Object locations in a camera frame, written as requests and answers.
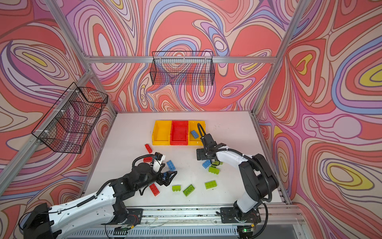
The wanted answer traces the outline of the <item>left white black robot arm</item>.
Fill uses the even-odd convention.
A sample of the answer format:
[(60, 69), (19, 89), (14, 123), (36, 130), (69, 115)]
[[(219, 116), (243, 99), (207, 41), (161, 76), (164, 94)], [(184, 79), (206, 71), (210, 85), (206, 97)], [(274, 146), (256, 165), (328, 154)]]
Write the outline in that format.
[(36, 206), (18, 221), (25, 239), (64, 239), (97, 225), (126, 225), (131, 214), (125, 201), (137, 192), (157, 183), (169, 186), (176, 171), (163, 172), (165, 155), (154, 153), (133, 160), (131, 171), (122, 177), (106, 181), (99, 190), (69, 203)]

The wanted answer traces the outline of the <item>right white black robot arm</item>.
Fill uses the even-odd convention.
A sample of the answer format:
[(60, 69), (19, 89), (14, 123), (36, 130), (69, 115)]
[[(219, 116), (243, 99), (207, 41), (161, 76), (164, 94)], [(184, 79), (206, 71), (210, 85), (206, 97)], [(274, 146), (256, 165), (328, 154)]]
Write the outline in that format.
[(218, 144), (200, 123), (197, 127), (203, 144), (203, 148), (197, 149), (197, 160), (209, 161), (214, 169), (220, 164), (232, 166), (240, 172), (245, 189), (230, 212), (225, 213), (222, 208), (218, 214), (223, 220), (232, 218), (239, 223), (246, 222), (251, 215), (258, 213), (259, 206), (272, 201), (273, 192), (279, 187), (277, 177), (263, 155), (249, 156), (223, 143)]

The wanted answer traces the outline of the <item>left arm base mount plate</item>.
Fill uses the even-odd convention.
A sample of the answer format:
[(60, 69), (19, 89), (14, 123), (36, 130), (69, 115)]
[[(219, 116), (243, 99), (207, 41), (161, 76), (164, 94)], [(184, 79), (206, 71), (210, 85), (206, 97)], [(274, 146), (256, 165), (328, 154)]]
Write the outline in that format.
[(107, 225), (137, 226), (141, 223), (143, 209), (132, 208), (118, 210), (113, 213), (112, 220)]

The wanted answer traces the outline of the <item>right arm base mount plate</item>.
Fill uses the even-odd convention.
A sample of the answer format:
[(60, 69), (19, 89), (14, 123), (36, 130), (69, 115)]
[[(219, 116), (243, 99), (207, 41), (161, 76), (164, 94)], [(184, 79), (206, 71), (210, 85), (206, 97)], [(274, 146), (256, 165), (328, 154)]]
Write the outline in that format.
[(220, 216), (221, 222), (224, 224), (258, 224), (261, 222), (261, 217), (258, 209), (251, 209), (247, 213), (241, 212), (238, 208), (222, 207), (220, 211), (216, 211)]

